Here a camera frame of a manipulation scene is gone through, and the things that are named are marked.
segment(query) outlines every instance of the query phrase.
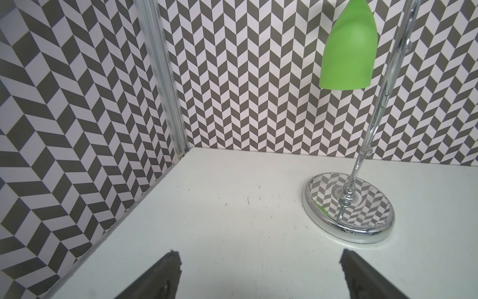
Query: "white table surface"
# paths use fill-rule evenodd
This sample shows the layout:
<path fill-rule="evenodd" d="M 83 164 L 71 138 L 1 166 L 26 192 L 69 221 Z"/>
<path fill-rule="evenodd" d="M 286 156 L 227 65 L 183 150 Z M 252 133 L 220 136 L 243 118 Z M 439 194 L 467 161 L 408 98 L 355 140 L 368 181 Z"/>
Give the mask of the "white table surface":
<path fill-rule="evenodd" d="M 176 298 L 349 298 L 352 248 L 411 299 L 476 298 L 478 167 L 367 160 L 360 177 L 392 202 L 388 239 L 358 245 L 321 230 L 305 183 L 354 160 L 193 148 L 59 289 L 112 299 L 171 249 Z"/>

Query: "glass stem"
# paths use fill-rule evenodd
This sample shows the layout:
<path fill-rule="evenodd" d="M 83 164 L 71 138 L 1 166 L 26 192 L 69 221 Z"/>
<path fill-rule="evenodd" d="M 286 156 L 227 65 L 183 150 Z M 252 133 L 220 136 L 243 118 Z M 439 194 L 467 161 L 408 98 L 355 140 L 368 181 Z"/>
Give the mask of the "glass stem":
<path fill-rule="evenodd" d="M 377 103 L 375 104 L 375 109 L 373 110 L 372 119 L 367 129 L 362 146 L 358 151 L 358 157 L 355 161 L 352 174 L 343 187 L 343 193 L 345 197 L 344 200 L 346 202 L 351 202 L 353 200 L 353 195 L 355 193 L 355 180 L 359 174 L 360 167 L 363 164 L 363 160 L 365 160 L 368 155 L 368 149 L 371 147 L 373 137 L 377 132 L 380 121 L 385 112 L 385 107 L 387 106 L 387 102 L 393 91 L 395 82 L 397 81 L 398 73 L 403 63 L 403 58 L 405 57 L 405 54 L 412 48 L 410 36 L 412 35 L 413 25 L 415 24 L 420 3 L 421 0 L 407 0 L 407 3 L 405 4 L 405 15 L 403 16 L 402 23 L 398 29 L 390 61 L 383 77 L 379 97 L 377 99 Z"/>

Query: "green lamp shade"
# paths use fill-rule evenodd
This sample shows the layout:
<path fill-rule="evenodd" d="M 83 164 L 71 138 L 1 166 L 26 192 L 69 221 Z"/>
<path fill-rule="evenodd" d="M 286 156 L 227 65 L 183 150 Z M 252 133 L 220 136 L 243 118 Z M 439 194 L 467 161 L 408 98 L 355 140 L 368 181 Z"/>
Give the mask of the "green lamp shade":
<path fill-rule="evenodd" d="M 365 0 L 350 0 L 327 39 L 319 87 L 352 90 L 370 86 L 377 54 L 377 26 Z"/>

